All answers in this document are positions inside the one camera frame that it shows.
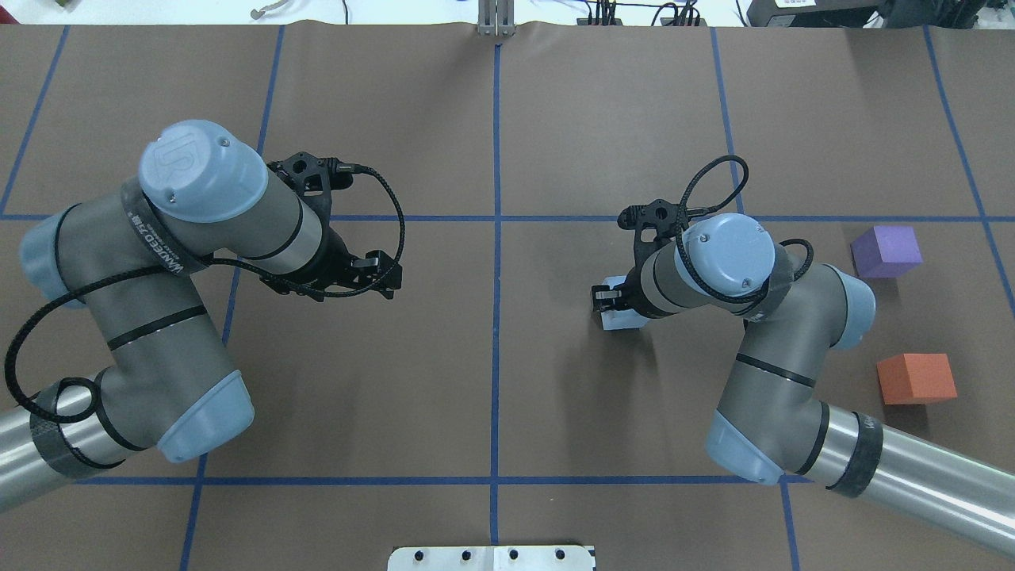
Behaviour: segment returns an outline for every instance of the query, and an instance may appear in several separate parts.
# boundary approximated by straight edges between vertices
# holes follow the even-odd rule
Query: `foam block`
[[[876,225],[851,248],[860,277],[898,277],[924,263],[917,231],[909,225]]]
[[[878,363],[885,405],[930,405],[958,397],[948,356],[904,353]]]

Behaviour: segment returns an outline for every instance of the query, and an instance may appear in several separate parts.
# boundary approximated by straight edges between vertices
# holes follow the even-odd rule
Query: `metal bracket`
[[[595,571],[591,546],[473,546],[399,548],[388,571]]]
[[[479,0],[480,35],[515,35],[515,0]]]

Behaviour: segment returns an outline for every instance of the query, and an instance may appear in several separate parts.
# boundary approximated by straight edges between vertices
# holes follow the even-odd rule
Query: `orange cube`
[[[930,405],[955,399],[948,356],[904,353],[878,363],[878,381],[885,405]]]

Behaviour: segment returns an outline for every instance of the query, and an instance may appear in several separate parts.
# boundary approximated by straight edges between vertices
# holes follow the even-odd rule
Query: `black band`
[[[818,437],[814,439],[814,446],[811,447],[811,453],[807,456],[807,461],[804,466],[800,467],[797,474],[803,476],[814,468],[814,462],[818,459],[818,454],[821,453],[821,448],[824,446],[824,437],[828,434],[828,420],[831,415],[828,412],[828,404],[821,401],[821,426],[818,428]]]
[[[185,309],[183,311],[178,311],[173,315],[166,315],[161,319],[156,319],[151,324],[145,324],[140,328],[131,330],[122,336],[117,336],[109,342],[106,342],[106,346],[110,348],[110,351],[116,351],[125,345],[136,342],[145,336],[150,336],[159,330],[164,330],[171,326],[180,324],[181,322],[190,319],[192,317],[197,317],[199,315],[206,315],[208,310],[204,306],[196,306],[190,309]]]
[[[772,266],[771,275],[765,280],[765,295],[754,302],[741,313],[734,315],[743,317],[746,322],[763,322],[766,317],[775,313],[779,306],[790,294],[790,287],[793,285],[793,260],[790,259],[789,252],[783,245],[775,245],[775,265]]]
[[[860,427],[857,433],[857,445],[853,455],[845,465],[845,472],[838,482],[825,488],[847,498],[856,498],[864,493],[874,478],[874,472],[881,462],[881,448],[884,445],[884,428],[881,423],[867,415],[854,413]]]
[[[285,248],[289,246],[289,244],[291,244],[293,241],[295,241],[296,240],[296,236],[299,235],[299,231],[301,229],[303,229],[303,203],[300,201],[299,202],[299,219],[296,220],[296,227],[295,227],[295,229],[292,230],[292,234],[289,235],[289,238],[285,240],[285,243],[282,243],[278,247],[275,247],[275,249],[273,252],[269,252],[269,253],[267,253],[267,254],[265,254],[263,256],[254,256],[254,257],[245,256],[245,257],[247,257],[247,259],[250,260],[250,261],[252,261],[252,262],[256,262],[258,260],[267,260],[268,258],[273,258],[273,257],[281,254],[282,252],[284,252]]]
[[[190,275],[208,267],[162,224],[137,179],[127,181],[120,187],[120,202],[138,239],[170,273]]]
[[[60,229],[63,227],[63,221],[67,219],[67,214],[80,205],[81,203],[78,202],[77,204],[74,204],[70,208],[64,210],[64,213],[60,215],[60,219],[57,220],[57,230],[53,233],[53,259],[57,262],[57,275],[60,276],[61,283],[67,283],[67,280],[63,278],[63,272],[60,271]]]
[[[123,437],[122,434],[117,432],[117,429],[113,428],[113,423],[110,422],[110,417],[106,414],[106,407],[103,406],[103,377],[106,376],[107,371],[109,371],[109,369],[103,369],[101,371],[99,371],[99,373],[95,375],[95,380],[94,380],[95,388],[97,389],[98,394],[98,402],[95,403],[95,416],[98,417],[98,423],[103,425],[104,429],[106,429],[106,434],[110,435],[110,438],[112,438],[114,442],[123,446],[124,448],[128,450],[133,450],[135,452],[142,452],[144,450],[147,450],[147,448],[141,448],[140,446],[135,446],[134,444],[131,444],[129,440],[127,440],[126,438]]]
[[[794,373],[793,371],[787,371],[782,367],[775,367],[771,363],[765,363],[764,361],[754,359],[753,357],[749,357],[742,353],[737,354],[737,361],[743,363],[744,365],[750,365],[751,367],[754,367],[756,369],[761,369],[766,373],[777,375],[780,377],[783,377],[784,379],[790,379],[791,381],[795,383],[800,383],[806,387],[814,388],[814,385],[817,384],[817,381],[815,381],[810,377],[805,377],[803,375]]]
[[[37,399],[39,406],[56,414],[57,401],[60,399],[60,394],[67,387],[67,380],[64,379],[43,389]],[[31,415],[28,419],[28,429],[31,431],[31,441],[36,445],[39,455],[56,473],[71,480],[88,478],[94,476],[97,471],[114,469],[123,463],[123,460],[113,465],[100,465],[92,461],[81,450],[72,447],[67,442],[59,424],[44,421],[36,415]]]
[[[653,273],[653,280],[656,279],[656,272]],[[627,272],[627,277],[624,278],[624,282],[619,285],[617,290],[620,291],[620,300],[627,305],[630,309],[633,309],[638,315],[648,317],[650,319],[662,319],[664,317],[669,317],[673,313],[664,311],[656,307],[649,298],[645,295],[641,290],[641,266],[636,265]],[[659,284],[656,284],[656,290],[659,291]]]

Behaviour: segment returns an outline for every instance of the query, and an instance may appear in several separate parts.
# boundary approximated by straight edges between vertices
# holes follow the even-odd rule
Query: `black cable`
[[[697,4],[697,0],[687,0],[684,3],[683,9],[680,10],[680,15],[677,19],[670,23],[670,25],[687,25],[692,26],[694,23],[694,15],[697,14],[698,19],[701,18],[700,12],[694,7]]]
[[[360,168],[354,171],[367,173],[376,177],[378,182],[381,183],[381,186],[384,187],[385,192],[388,193],[388,197],[391,198],[391,203],[392,205],[395,206],[395,211],[398,213],[398,248],[395,251],[395,256],[392,258],[391,265],[388,267],[388,269],[385,270],[384,273],[378,276],[377,279],[375,279],[367,285],[364,285],[364,287],[360,288],[359,290],[354,290],[352,292],[327,292],[324,290],[315,290],[314,288],[308,288],[307,285],[296,283],[294,281],[289,281],[288,279],[279,277],[265,269],[261,269],[256,265],[249,264],[247,262],[232,258],[212,258],[208,262],[208,264],[229,265],[233,267],[239,267],[240,269],[246,269],[247,271],[256,273],[269,281],[274,281],[276,283],[285,285],[286,288],[292,290],[293,292],[297,294],[303,294],[306,296],[321,296],[325,298],[351,298],[353,296],[358,296],[360,294],[369,292],[370,290],[376,290],[378,288],[378,285],[380,285],[388,277],[388,275],[391,274],[391,272],[395,269],[395,266],[398,265],[399,260],[402,259],[402,249],[405,248],[405,214],[402,213],[402,205],[399,204],[398,198],[395,197],[395,192],[391,189],[391,186],[388,185],[388,181],[384,180],[384,176],[382,176],[380,172],[378,172],[377,170],[375,170],[369,166],[362,166],[361,164],[353,164],[353,166]]]
[[[690,198],[691,193],[694,192],[694,187],[697,186],[698,181],[700,181],[702,176],[707,174],[709,170],[722,164],[723,162],[736,162],[737,164],[740,164],[740,168],[743,170],[740,184],[738,184],[737,187],[733,189],[733,192],[731,192],[730,195],[727,196],[725,200],[723,200],[719,204],[716,204],[715,206],[688,209],[687,200]],[[753,294],[741,296],[738,298],[727,296],[725,294],[718,292],[716,289],[712,287],[712,285],[705,283],[704,279],[701,278],[701,275],[698,274],[696,269],[694,269],[694,263],[691,261],[690,255],[687,254],[687,247],[684,246],[684,240],[682,238],[682,235],[683,235],[683,230],[686,230],[688,227],[690,227],[690,220],[692,218],[697,218],[707,214],[712,214],[714,212],[718,212],[719,210],[725,208],[730,202],[733,202],[733,199],[736,198],[741,193],[741,191],[744,190],[744,186],[747,185],[747,179],[749,175],[750,171],[747,168],[747,162],[745,162],[743,158],[737,156],[736,154],[724,154],[723,156],[720,156],[719,158],[716,158],[712,162],[708,162],[707,164],[702,166],[701,169],[698,170],[696,174],[694,174],[691,181],[687,183],[687,189],[684,190],[684,195],[680,198],[680,202],[677,203],[677,216],[680,222],[681,232],[680,235],[678,235],[677,238],[674,239],[674,241],[677,244],[677,253],[680,255],[680,261],[683,262],[684,267],[687,268],[687,273],[691,276],[691,279],[694,280],[694,283],[697,284],[697,287],[700,288],[702,292],[721,302],[728,304],[750,304],[761,301],[761,299],[764,298],[765,289],[759,288]]]
[[[656,15],[652,16],[652,23],[649,24],[650,27],[653,26],[653,25],[656,25],[656,20],[659,19],[659,14],[662,13],[663,10],[665,10],[668,7],[672,7],[673,8],[673,19],[674,20],[677,19],[677,10],[680,9],[680,6],[677,6],[673,2],[667,2],[667,3],[663,4],[662,6],[660,6],[658,10],[656,10]]]
[[[57,415],[55,413],[50,413],[39,405],[36,405],[36,402],[28,396],[24,395],[24,391],[21,390],[21,386],[17,382],[15,367],[17,365],[17,354],[21,350],[21,346],[23,346],[24,342],[28,339],[28,335],[31,334],[31,331],[39,326],[43,318],[52,313],[58,307],[97,290],[101,290],[103,288],[108,288],[114,283],[126,281],[127,279],[143,277],[145,275],[152,275],[163,271],[165,271],[165,268],[162,266],[150,266],[132,269],[130,271],[104,277],[103,279],[85,285],[83,288],[78,288],[69,294],[60,296],[59,298],[41,307],[31,315],[31,317],[28,318],[27,322],[24,323],[24,326],[21,326],[21,329],[18,330],[17,335],[14,336],[14,339],[10,342],[10,346],[7,348],[7,355],[4,357],[3,362],[4,378],[7,381],[7,392],[14,398],[14,401],[16,401],[21,408],[44,421],[58,424],[70,424],[83,421],[90,417],[92,413],[95,412],[95,407],[98,406],[98,388],[92,381],[89,381],[88,379],[71,379],[65,383],[69,385],[83,386],[88,389],[89,394],[91,394],[91,400],[88,402],[88,406],[84,409],[84,411],[77,413],[76,415]]]
[[[784,239],[780,241],[779,244],[780,245],[797,244],[797,245],[803,245],[804,247],[807,248],[807,257],[804,258],[804,262],[800,264],[800,267],[797,268],[797,271],[793,272],[794,281],[803,277],[804,274],[807,273],[807,270],[811,268],[811,263],[814,262],[814,246],[811,245],[810,241],[804,239],[803,237],[791,237],[789,239]]]
[[[740,23],[744,24],[744,27],[750,27],[747,20],[744,19],[744,11],[740,9],[740,0],[733,0],[737,3],[737,17],[740,18]]]
[[[212,258],[208,262],[208,265],[229,265],[241,269],[246,269],[248,271],[260,275],[261,277],[264,277],[267,280],[281,283],[285,285],[285,287],[292,290],[293,292],[297,292],[308,296],[318,296],[324,298],[351,298],[353,296],[358,296],[360,294],[369,292],[370,290],[377,289],[379,285],[395,269],[395,267],[398,265],[399,260],[402,259],[402,251],[405,248],[405,213],[402,212],[402,205],[399,204],[398,198],[395,196],[395,192],[391,189],[391,185],[388,184],[388,181],[386,181],[384,176],[381,175],[380,172],[378,172],[370,166],[364,166],[362,164],[351,164],[351,167],[353,173],[362,172],[377,179],[378,182],[381,183],[381,186],[384,187],[385,192],[388,193],[388,197],[391,198],[392,205],[395,206],[395,212],[398,214],[398,249],[396,249],[395,256],[392,258],[391,265],[388,267],[387,270],[385,270],[384,273],[378,276],[377,279],[375,279],[367,285],[364,285],[364,287],[360,288],[359,290],[355,290],[352,292],[328,292],[324,290],[315,290],[313,288],[308,288],[306,287],[306,285],[289,281],[288,279],[279,277],[273,273],[270,273],[264,269],[261,269],[255,265],[251,265],[241,260],[233,260],[229,258]],[[11,340],[10,346],[7,347],[7,354],[4,357],[4,364],[3,364],[4,380],[7,383],[7,392],[9,392],[10,396],[14,398],[14,401],[17,402],[17,404],[21,406],[21,408],[27,411],[28,414],[35,415],[43,419],[44,421],[49,421],[51,423],[57,423],[57,424],[71,424],[83,421],[88,417],[90,417],[95,412],[95,408],[98,406],[98,387],[95,386],[93,381],[90,381],[88,379],[67,379],[64,382],[65,386],[83,386],[86,389],[88,389],[88,392],[91,396],[91,399],[88,402],[88,406],[84,409],[84,411],[81,411],[80,413],[77,413],[75,415],[58,415],[55,413],[50,413],[49,411],[37,405],[36,402],[31,400],[30,397],[28,397],[27,395],[24,394],[23,390],[21,390],[21,385],[17,381],[17,355],[21,351],[21,346],[23,346],[24,342],[27,341],[28,336],[31,334],[31,332],[37,327],[39,327],[39,324],[42,323],[42,320],[47,315],[52,313],[60,306],[63,306],[74,300],[82,298],[88,294],[101,290],[103,288],[108,288],[110,287],[110,285],[113,285],[114,283],[119,283],[121,281],[126,281],[128,279],[136,279],[138,277],[144,277],[147,275],[153,275],[156,273],[161,273],[163,271],[165,271],[165,268],[163,268],[160,265],[149,266],[138,269],[132,269],[130,271],[125,271],[123,273],[118,273],[116,275],[111,275],[109,277],[104,277],[101,279],[88,283],[87,285],[84,285],[84,287],[82,288],[78,288],[73,292],[61,296],[41,307],[38,311],[36,311],[36,313],[31,315],[31,317],[28,318],[27,322],[24,323],[23,326],[21,326],[21,329],[18,330],[17,334],[14,336],[14,339]]]
[[[619,2],[619,1],[615,2],[615,4],[617,6],[634,6],[634,7],[637,7],[637,8],[658,8],[660,6],[660,4],[639,4],[639,3],[634,3],[634,2]]]

